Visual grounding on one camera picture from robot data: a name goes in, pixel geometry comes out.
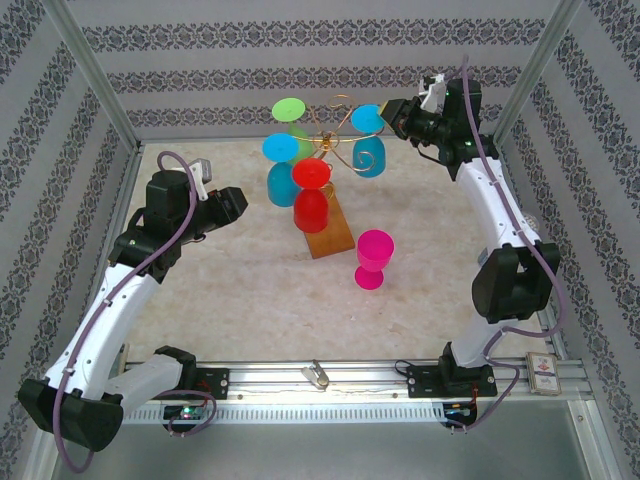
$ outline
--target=metal clamp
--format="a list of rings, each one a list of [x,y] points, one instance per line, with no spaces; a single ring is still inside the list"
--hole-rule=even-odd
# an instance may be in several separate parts
[[[304,367],[302,374],[309,380],[318,390],[326,390],[329,386],[329,377],[317,360],[313,360],[312,367]]]

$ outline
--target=beige floor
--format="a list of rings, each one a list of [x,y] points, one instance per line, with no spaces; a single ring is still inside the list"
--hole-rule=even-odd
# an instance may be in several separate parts
[[[436,358],[472,313],[483,238],[444,168],[406,142],[385,145],[381,176],[361,178],[337,161],[332,176],[354,237],[379,228],[395,239],[385,284],[375,292],[353,281],[355,251],[311,259],[291,209],[267,198],[272,163],[261,141],[147,145],[130,213],[143,205],[165,149],[187,161],[210,159],[210,186],[241,187],[249,208],[235,224],[183,249],[129,335],[129,359],[145,360],[165,344],[200,360]],[[350,149],[340,148],[350,159]],[[534,319],[522,326],[539,331]],[[510,336],[495,355],[527,351],[545,351],[544,342]]]

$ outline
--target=striped wall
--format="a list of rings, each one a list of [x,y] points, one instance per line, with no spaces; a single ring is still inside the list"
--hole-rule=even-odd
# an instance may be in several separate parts
[[[560,246],[564,338],[623,478],[640,478],[639,28],[637,2],[584,2],[503,150],[522,206]]]
[[[557,0],[69,3],[142,139],[261,136],[271,106],[417,93],[463,53],[491,131]]]
[[[0,1],[0,478],[33,429],[16,392],[71,339],[122,185],[121,141],[37,1]]]

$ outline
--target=wooden base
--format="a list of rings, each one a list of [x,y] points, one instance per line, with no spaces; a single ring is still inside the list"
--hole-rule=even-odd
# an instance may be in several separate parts
[[[305,233],[311,257],[322,258],[356,248],[347,219],[344,218],[335,190],[329,198],[329,223],[319,233]]]

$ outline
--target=cable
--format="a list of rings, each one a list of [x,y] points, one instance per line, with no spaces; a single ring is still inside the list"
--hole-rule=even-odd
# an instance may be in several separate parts
[[[529,241],[527,236],[522,231],[522,229],[521,229],[521,227],[519,225],[518,219],[516,218],[516,214],[513,211],[513,209],[511,208],[511,205],[509,204],[509,200],[507,199],[507,196],[504,193],[504,190],[502,189],[502,186],[500,185],[500,183],[498,183],[498,179],[496,178],[495,174],[493,173],[493,170],[491,169],[491,166],[489,165],[489,161],[487,160],[487,156],[484,154],[484,148],[482,147],[482,141],[480,140],[480,134],[478,133],[478,127],[477,127],[476,122],[475,122],[475,120],[473,118],[473,109],[471,107],[471,95],[469,94],[469,72],[467,71],[468,62],[469,62],[469,56],[465,54],[464,59],[462,61],[462,66],[461,66],[462,87],[464,89],[464,104],[465,104],[465,107],[466,107],[466,110],[467,110],[467,118],[469,119],[469,124],[471,126],[471,133],[473,134],[473,140],[475,141],[476,148],[478,149],[478,153],[480,154],[480,159],[482,160],[482,165],[484,166],[485,170],[487,171],[487,175],[488,175],[489,179],[491,180],[491,184],[495,187],[496,191],[498,192],[498,196],[500,197],[500,200],[502,201],[502,204],[503,204],[505,210],[507,211],[507,215],[509,216],[509,219],[511,220],[511,224],[512,224],[514,230],[516,231],[518,237],[522,240],[522,242],[527,246],[527,248],[529,249],[531,254],[538,261],[538,263],[540,264],[540,266],[542,267],[542,269],[546,273],[547,277],[549,277],[549,280],[551,281],[551,284],[553,285],[553,288],[555,288],[555,290],[556,290],[556,292],[558,294],[558,310],[559,310],[559,312],[558,312],[558,320],[557,320],[556,325],[553,328],[551,328],[550,330],[547,330],[546,332],[537,333],[537,332],[529,332],[527,330],[521,330],[521,329],[515,328],[515,327],[503,327],[502,329],[497,331],[496,334],[493,337],[491,337],[489,342],[487,342],[487,344],[485,345],[484,349],[482,350],[482,354],[484,355],[484,357],[487,360],[487,362],[490,365],[494,366],[494,367],[511,368],[511,369],[514,370],[515,375],[513,377],[513,380],[509,384],[509,386],[505,389],[504,392],[502,392],[502,395],[500,395],[498,400],[496,400],[489,408],[487,408],[487,410],[485,410],[485,412],[482,414],[482,416],[478,420],[476,420],[472,425],[468,426],[465,429],[459,428],[459,427],[458,428],[451,427],[452,431],[456,431],[456,432],[464,431],[465,433],[468,430],[472,430],[472,429],[478,427],[487,418],[489,418],[491,416],[491,414],[496,410],[496,408],[498,408],[498,406],[502,403],[502,401],[507,397],[507,395],[509,395],[509,393],[511,393],[511,390],[513,390],[513,387],[516,386],[516,383],[518,383],[518,380],[520,379],[520,369],[516,365],[497,362],[497,361],[491,359],[491,357],[490,357],[491,349],[496,344],[496,342],[503,335],[505,335],[507,332],[513,332],[513,333],[517,333],[519,335],[524,335],[526,337],[533,337],[533,338],[550,337],[550,336],[554,335],[555,333],[557,333],[558,331],[560,331],[560,329],[562,328],[562,326],[563,326],[563,324],[564,324],[564,322],[566,320],[566,316],[567,316],[566,297],[564,295],[564,291],[560,287],[560,282],[558,281],[558,278],[553,273],[553,270],[551,269],[549,264],[544,260],[544,258],[542,258],[542,255],[540,255],[540,252],[538,252],[538,250],[536,250],[536,248],[533,246],[533,244]]]
[[[199,425],[196,425],[195,427],[193,427],[188,432],[179,433],[174,431],[172,427],[176,417],[173,417],[171,420],[169,420],[169,425],[167,426],[168,427],[167,430],[169,430],[169,435],[171,436],[179,435],[180,437],[184,438],[184,437],[190,437],[191,435],[195,435],[199,431],[205,429],[207,425],[211,423],[211,421],[216,416],[216,413],[218,411],[218,404],[216,403],[216,399],[210,393],[201,392],[200,390],[167,390],[166,392],[162,392],[160,395],[156,395],[156,398],[168,397],[170,395],[197,395],[199,397],[203,397],[205,399],[205,402],[210,401],[213,406],[213,410],[211,411],[211,414],[207,417],[207,419],[204,422],[200,423]]]
[[[82,333],[78,337],[78,341],[76,342],[75,346],[73,347],[73,350],[71,351],[71,354],[69,355],[67,366],[63,371],[62,379],[60,380],[60,385],[58,386],[58,391],[56,392],[56,397],[53,402],[53,436],[56,441],[56,447],[58,448],[58,453],[60,453],[60,457],[62,458],[63,462],[66,464],[69,470],[71,470],[74,473],[82,473],[87,468],[89,468],[89,465],[91,464],[91,460],[93,458],[93,453],[94,453],[92,451],[89,451],[89,455],[87,456],[87,460],[85,461],[85,463],[81,467],[78,467],[71,461],[71,458],[69,457],[67,449],[64,446],[64,440],[62,438],[62,433],[60,431],[60,407],[62,405],[62,397],[64,395],[65,389],[67,388],[67,384],[69,383],[69,378],[75,371],[74,364],[76,363],[78,355],[82,350],[82,346],[84,345],[84,342],[87,340],[87,337],[91,332],[91,329],[100,318],[100,315],[102,314],[102,312],[104,312],[107,306],[115,298],[118,292],[122,290],[122,288],[124,288],[124,286],[127,283],[129,283],[129,281],[132,278],[134,278],[136,275],[138,275],[138,273],[140,273],[142,270],[147,268],[149,264],[151,264],[151,262],[155,261],[159,256],[161,256],[163,253],[169,250],[169,248],[171,248],[173,244],[175,244],[180,239],[184,231],[189,226],[189,223],[191,222],[191,218],[193,217],[193,212],[195,211],[196,205],[198,203],[198,198],[196,196],[196,182],[195,182],[195,179],[193,178],[193,173],[191,172],[191,169],[189,168],[189,165],[187,164],[187,162],[185,162],[185,160],[177,153],[163,151],[163,152],[160,152],[160,154],[158,154],[158,167],[160,168],[160,170],[165,169],[164,166],[162,165],[162,158],[164,156],[169,156],[176,159],[178,163],[180,163],[180,166],[184,168],[184,171],[187,174],[187,177],[189,178],[189,210],[187,211],[187,216],[184,218],[182,225],[180,225],[180,228],[178,228],[176,233],[167,241],[167,243],[165,243],[162,247],[156,250],[149,257],[147,257],[140,265],[138,265],[136,268],[131,270],[122,280],[120,280],[120,282],[115,287],[113,287],[113,289],[107,294],[104,301],[101,302],[98,308],[96,308],[96,310],[93,312],[93,315],[91,315],[91,318],[89,319],[86,326],[82,330]]]

